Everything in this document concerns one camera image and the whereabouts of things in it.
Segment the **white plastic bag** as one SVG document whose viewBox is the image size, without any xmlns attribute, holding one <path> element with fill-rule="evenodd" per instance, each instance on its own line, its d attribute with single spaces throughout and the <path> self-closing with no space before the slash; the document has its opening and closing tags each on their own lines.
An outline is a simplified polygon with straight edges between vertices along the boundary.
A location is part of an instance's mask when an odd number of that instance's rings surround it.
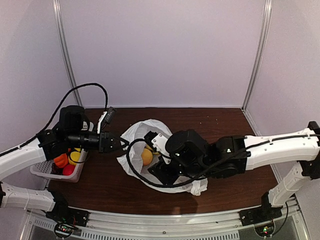
<svg viewBox="0 0 320 240">
<path fill-rule="evenodd" d="M 147 119 L 147 120 L 134 123 L 121 135 L 121 137 L 131 143 L 135 139 L 144 138 L 144 136 L 149 131 L 156 132 L 158 134 L 160 133 L 164 135 L 166 138 L 169 138 L 173 134 L 171 130 L 168 128 L 168 126 L 163 122 L 161 122 L 160 120 Z M 139 174 L 141 174 L 143 177 L 145 177 L 146 179 L 148 179 L 149 181 L 155 184 L 160 184 L 161 182 L 155 176 L 153 176 L 148 172 L 148 168 L 150 168 L 151 165 L 149 164 L 147 166 L 143 166 L 143 159 L 141 157 L 141 154 L 143 153 L 145 146 L 146 144 L 144 142 L 138 142 L 134 144 L 133 147 L 130 149 L 129 159 L 134 169 Z M 126 174 L 128 174 L 129 176 L 138 178 L 130 169 L 126 155 L 122 155 L 118 157 L 117 161 L 121 165 L 123 170 L 126 172 Z M 194 196 L 200 196 L 202 192 L 208 189 L 207 179 L 196 180 L 188 185 L 175 187 L 175 188 L 159 188 L 159 187 L 152 186 L 146 182 L 144 182 L 144 184 L 153 190 L 156 190 L 162 193 L 168 193 L 168 194 L 178 194 L 178 193 L 187 192 Z"/>
</svg>

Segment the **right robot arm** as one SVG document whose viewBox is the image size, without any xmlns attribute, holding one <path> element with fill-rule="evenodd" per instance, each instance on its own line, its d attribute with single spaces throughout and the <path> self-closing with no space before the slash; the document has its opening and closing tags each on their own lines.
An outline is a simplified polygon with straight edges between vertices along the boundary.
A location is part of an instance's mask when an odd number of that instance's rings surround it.
<svg viewBox="0 0 320 240">
<path fill-rule="evenodd" d="M 261 205 L 239 213 L 244 226 L 271 221 L 282 215 L 286 201 L 306 182 L 320 177 L 320 127 L 273 136 L 225 136 L 208 143 L 195 130 L 181 130 L 170 137 L 148 132 L 144 140 L 159 153 L 149 168 L 166 188 L 179 177 L 229 178 L 266 165 L 294 162 L 287 176 L 261 197 Z"/>
</svg>

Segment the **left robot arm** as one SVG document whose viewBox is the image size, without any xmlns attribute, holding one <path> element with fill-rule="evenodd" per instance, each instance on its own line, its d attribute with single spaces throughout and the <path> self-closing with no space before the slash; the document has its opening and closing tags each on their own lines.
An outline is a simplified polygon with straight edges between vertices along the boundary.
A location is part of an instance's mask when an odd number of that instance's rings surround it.
<svg viewBox="0 0 320 240">
<path fill-rule="evenodd" d="M 85 109 L 70 105 L 60 110 L 58 123 L 42 130 L 34 139 L 0 154 L 0 178 L 4 178 L 35 164 L 53 160 L 69 149 L 96 150 L 112 153 L 123 149 L 129 142 L 111 132 L 103 131 L 103 125 L 111 122 L 115 109 L 110 107 L 100 117 L 96 131 L 85 115 Z M 58 192 L 32 190 L 0 183 L 0 206 L 41 210 L 56 222 L 65 223 L 73 219 L 66 199 Z"/>
</svg>

